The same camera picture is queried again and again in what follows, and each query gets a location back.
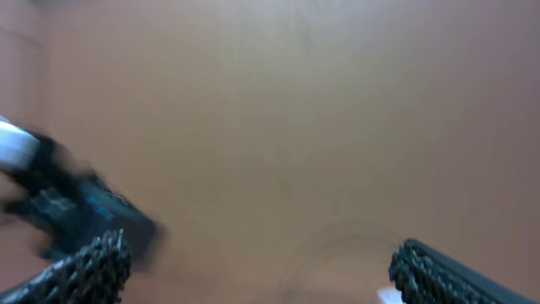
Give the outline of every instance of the white object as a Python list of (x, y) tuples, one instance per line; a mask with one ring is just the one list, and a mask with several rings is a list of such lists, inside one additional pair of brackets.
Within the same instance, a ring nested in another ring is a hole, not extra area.
[(402, 292), (393, 286), (381, 288), (377, 291), (379, 304), (403, 304)]
[(40, 142), (9, 122), (0, 121), (0, 170), (28, 169)]

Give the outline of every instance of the wood grain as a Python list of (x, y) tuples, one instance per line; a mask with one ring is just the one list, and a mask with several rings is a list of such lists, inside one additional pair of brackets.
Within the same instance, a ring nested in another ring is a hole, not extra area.
[(407, 236), (540, 300), (538, 10), (65, 3), (47, 119), (170, 233), (129, 302), (369, 302)]

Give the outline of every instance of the blurry black object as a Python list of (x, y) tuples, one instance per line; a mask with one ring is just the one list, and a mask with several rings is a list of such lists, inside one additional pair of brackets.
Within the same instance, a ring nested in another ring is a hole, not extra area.
[(119, 302), (130, 275), (131, 252), (122, 231), (107, 231), (76, 254), (0, 293), (3, 304)]
[(416, 240), (406, 240), (399, 247), (388, 272), (407, 304), (536, 303)]
[(73, 174), (66, 170), (62, 163), (66, 152), (52, 138), (28, 133), (39, 140), (30, 164), (5, 172), (27, 190), (28, 196), (6, 204), (4, 210), (52, 236), (43, 257), (58, 261), (105, 231), (123, 229), (132, 247), (134, 266), (144, 269), (159, 233), (156, 223), (112, 192), (94, 172)]

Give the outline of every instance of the brown background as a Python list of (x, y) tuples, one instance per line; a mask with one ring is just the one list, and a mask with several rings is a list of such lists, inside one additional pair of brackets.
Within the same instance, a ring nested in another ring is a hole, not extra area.
[[(43, 128), (45, 39), (40, 10), (29, 2), (0, 1), (0, 115)], [(0, 198), (18, 189), (0, 176)], [(0, 290), (28, 279), (47, 261), (34, 249), (43, 235), (24, 222), (0, 214)]]
[(168, 231), (125, 301), (372, 303), (409, 236), (540, 300), (539, 4), (49, 7), (46, 127)]

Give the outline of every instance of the wooden surface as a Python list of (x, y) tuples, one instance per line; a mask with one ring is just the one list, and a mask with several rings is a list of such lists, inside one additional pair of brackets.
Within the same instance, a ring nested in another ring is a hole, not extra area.
[[(38, 9), (29, 2), (0, 1), (0, 115), (24, 126), (43, 125), (43, 29)], [(18, 189), (0, 176), (0, 200)], [(0, 290), (39, 273), (47, 261), (36, 251), (43, 234), (13, 217), (0, 214)]]
[(168, 230), (126, 301), (372, 303), (409, 236), (540, 300), (538, 5), (50, 8), (49, 129)]

